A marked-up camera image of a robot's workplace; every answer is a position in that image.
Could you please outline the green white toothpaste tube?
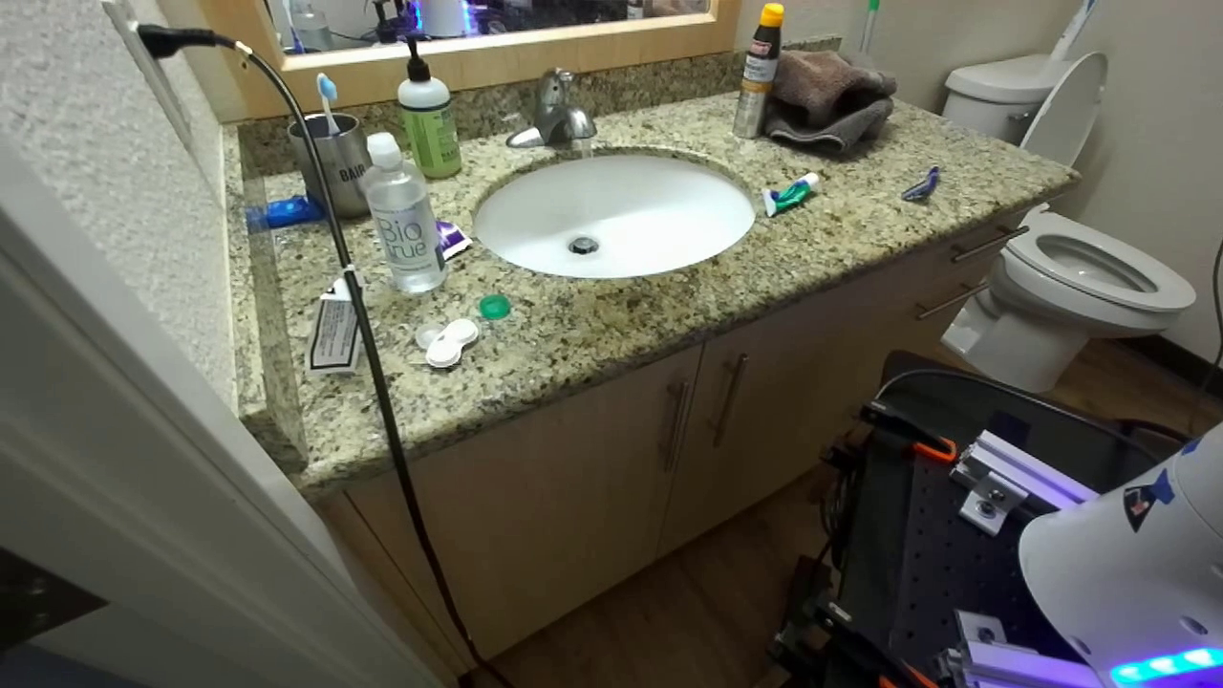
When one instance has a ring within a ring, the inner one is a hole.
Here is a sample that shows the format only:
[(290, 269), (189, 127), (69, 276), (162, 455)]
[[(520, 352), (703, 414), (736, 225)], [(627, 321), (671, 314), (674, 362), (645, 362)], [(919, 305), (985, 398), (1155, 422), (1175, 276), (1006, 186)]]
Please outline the green white toothpaste tube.
[(818, 171), (803, 171), (796, 176), (788, 186), (771, 193), (764, 186), (761, 200), (764, 200), (764, 218), (775, 218), (775, 214), (788, 214), (796, 207), (803, 207), (806, 200), (815, 200), (821, 176)]

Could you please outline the chrome faucet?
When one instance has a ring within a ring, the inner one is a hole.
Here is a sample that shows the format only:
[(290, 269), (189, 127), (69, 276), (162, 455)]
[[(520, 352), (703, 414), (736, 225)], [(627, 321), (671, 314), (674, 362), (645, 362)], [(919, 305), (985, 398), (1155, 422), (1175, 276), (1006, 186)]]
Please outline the chrome faucet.
[(579, 76), (546, 70), (536, 96), (536, 120), (508, 134), (508, 148), (574, 148), (597, 134), (597, 124), (579, 109)]

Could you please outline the white oval sink basin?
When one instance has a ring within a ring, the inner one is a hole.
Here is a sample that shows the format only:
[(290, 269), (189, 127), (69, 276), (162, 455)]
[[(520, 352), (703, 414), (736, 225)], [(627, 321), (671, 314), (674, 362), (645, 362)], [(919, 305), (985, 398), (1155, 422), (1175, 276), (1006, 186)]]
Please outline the white oval sink basin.
[(750, 237), (755, 200), (720, 167), (667, 155), (594, 155), (514, 171), (476, 207), (476, 241), (557, 279), (641, 279)]

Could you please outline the white small tube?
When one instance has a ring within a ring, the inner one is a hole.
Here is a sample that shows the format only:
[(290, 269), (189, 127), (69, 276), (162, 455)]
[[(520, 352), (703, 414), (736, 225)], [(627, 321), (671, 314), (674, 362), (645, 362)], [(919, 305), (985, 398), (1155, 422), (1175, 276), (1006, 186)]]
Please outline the white small tube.
[(360, 362), (360, 328), (347, 284), (338, 279), (315, 309), (308, 367), (315, 374), (347, 374)]

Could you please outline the green round cap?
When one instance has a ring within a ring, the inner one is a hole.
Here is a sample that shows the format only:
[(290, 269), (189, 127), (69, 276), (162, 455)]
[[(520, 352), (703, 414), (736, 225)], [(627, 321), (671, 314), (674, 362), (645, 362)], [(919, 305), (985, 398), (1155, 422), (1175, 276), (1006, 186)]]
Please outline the green round cap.
[(477, 304), (481, 321), (506, 321), (514, 314), (514, 304), (506, 293), (487, 293)]

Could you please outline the beige vanity cabinet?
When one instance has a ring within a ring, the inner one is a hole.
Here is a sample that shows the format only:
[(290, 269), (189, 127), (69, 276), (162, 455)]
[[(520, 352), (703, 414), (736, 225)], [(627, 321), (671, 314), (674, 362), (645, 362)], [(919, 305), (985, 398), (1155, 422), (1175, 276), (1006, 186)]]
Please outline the beige vanity cabinet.
[(1012, 232), (1011, 209), (799, 209), (662, 279), (517, 270), (517, 314), (464, 367), (392, 338), (394, 428), (355, 385), (309, 385), (304, 491), (464, 679), (806, 474)]

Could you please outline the purple white packet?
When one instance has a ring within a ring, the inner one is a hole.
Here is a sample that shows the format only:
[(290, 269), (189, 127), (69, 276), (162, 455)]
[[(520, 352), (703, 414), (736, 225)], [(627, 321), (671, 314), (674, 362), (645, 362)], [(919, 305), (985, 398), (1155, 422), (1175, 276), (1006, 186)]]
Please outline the purple white packet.
[(439, 262), (454, 262), (469, 249), (469, 232), (454, 222), (436, 222)]

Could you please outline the clear plastic water bottle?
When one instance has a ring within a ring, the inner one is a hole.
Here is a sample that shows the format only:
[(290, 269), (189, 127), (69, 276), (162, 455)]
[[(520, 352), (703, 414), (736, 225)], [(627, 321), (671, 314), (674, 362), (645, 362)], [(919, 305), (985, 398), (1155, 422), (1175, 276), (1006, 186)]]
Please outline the clear plastic water bottle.
[(427, 185), (387, 129), (366, 139), (366, 156), (371, 163), (360, 176), (360, 193), (383, 237), (394, 286), (402, 293), (427, 293), (445, 284)]

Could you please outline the green soap pump bottle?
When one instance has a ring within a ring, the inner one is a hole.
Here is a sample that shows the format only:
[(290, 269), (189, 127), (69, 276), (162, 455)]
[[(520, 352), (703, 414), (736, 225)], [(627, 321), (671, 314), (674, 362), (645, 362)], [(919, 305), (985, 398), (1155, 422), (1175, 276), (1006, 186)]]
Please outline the green soap pump bottle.
[(398, 83), (402, 127), (416, 167), (427, 180), (450, 180), (464, 171), (458, 129), (450, 124), (450, 90), (427, 70), (422, 54), (408, 54), (406, 81)]

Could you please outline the metal toothbrush cup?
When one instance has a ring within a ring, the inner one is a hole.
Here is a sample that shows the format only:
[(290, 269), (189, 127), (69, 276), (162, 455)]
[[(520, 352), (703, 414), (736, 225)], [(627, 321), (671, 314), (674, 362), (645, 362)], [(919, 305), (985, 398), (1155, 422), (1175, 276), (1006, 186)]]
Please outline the metal toothbrush cup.
[[(355, 115), (309, 115), (308, 124), (286, 127), (286, 143), (315, 204), (333, 204), (341, 218), (366, 214), (366, 200), (360, 193), (366, 148)], [(323, 171), (315, 171), (308, 146), (317, 146)]]

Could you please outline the blue razor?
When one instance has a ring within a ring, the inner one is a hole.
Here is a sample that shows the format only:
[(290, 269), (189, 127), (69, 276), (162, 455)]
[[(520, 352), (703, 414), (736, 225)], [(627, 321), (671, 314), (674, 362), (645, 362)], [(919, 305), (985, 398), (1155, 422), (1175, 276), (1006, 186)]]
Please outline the blue razor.
[(946, 167), (929, 163), (925, 176), (901, 193), (901, 200), (929, 204), (938, 197), (939, 180), (946, 180)]

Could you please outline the wood framed mirror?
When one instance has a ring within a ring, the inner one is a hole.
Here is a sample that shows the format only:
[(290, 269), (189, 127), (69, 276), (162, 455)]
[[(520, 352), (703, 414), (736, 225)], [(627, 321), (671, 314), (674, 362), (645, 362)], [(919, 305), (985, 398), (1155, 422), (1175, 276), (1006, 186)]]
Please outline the wood framed mirror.
[[(621, 21), (481, 37), (427, 42), (422, 59), (458, 93), (539, 76), (552, 65), (606, 72), (649, 62), (727, 54), (741, 0), (706, 0), (696, 16)], [(315, 76), (329, 72), (346, 102), (387, 102), (406, 76), (406, 48), (362, 48), (290, 59), (264, 0), (162, 0), (164, 16), (202, 22), (254, 48), (304, 102), (315, 102)], [(285, 112), (276, 90), (241, 59), (199, 59), (199, 83), (221, 124), (257, 124)]]

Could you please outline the blue white toothbrush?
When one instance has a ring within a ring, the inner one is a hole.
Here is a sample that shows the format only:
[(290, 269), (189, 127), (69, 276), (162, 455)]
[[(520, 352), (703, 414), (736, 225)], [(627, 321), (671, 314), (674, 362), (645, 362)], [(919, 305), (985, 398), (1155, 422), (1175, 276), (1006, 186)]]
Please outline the blue white toothbrush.
[(338, 112), (333, 112), (333, 102), (338, 102), (338, 83), (333, 83), (333, 76), (329, 76), (329, 72), (317, 72), (317, 76), (315, 76), (315, 90), (317, 90), (317, 101), (323, 101), (323, 115), (325, 115), (329, 139), (341, 139), (341, 124), (338, 124)]

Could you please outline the white toilet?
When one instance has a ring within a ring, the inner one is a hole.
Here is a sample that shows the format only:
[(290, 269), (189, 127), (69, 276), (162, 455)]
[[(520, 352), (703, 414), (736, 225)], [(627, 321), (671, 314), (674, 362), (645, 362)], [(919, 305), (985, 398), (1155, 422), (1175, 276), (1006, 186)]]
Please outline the white toilet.
[[(946, 120), (1073, 167), (1110, 81), (1104, 54), (1073, 59), (1095, 8), (1077, 4), (1052, 54), (952, 70)], [(975, 370), (1044, 394), (1091, 341), (1155, 338), (1192, 304), (1197, 286), (1170, 263), (1039, 204), (967, 293), (946, 344)]]

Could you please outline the white wall outlet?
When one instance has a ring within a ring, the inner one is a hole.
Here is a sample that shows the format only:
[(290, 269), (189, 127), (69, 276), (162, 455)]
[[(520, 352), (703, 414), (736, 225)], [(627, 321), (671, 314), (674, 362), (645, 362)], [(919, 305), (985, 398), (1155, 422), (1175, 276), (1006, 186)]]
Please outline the white wall outlet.
[(142, 21), (136, 16), (132, 0), (105, 0), (105, 16), (111, 21), (111, 27), (122, 37), (125, 54), (136, 59), (138, 72), (147, 76), (170, 127), (193, 148), (189, 112), (183, 112), (179, 96), (174, 93), (174, 81), (164, 76), (162, 59), (153, 59), (148, 48), (142, 42)]

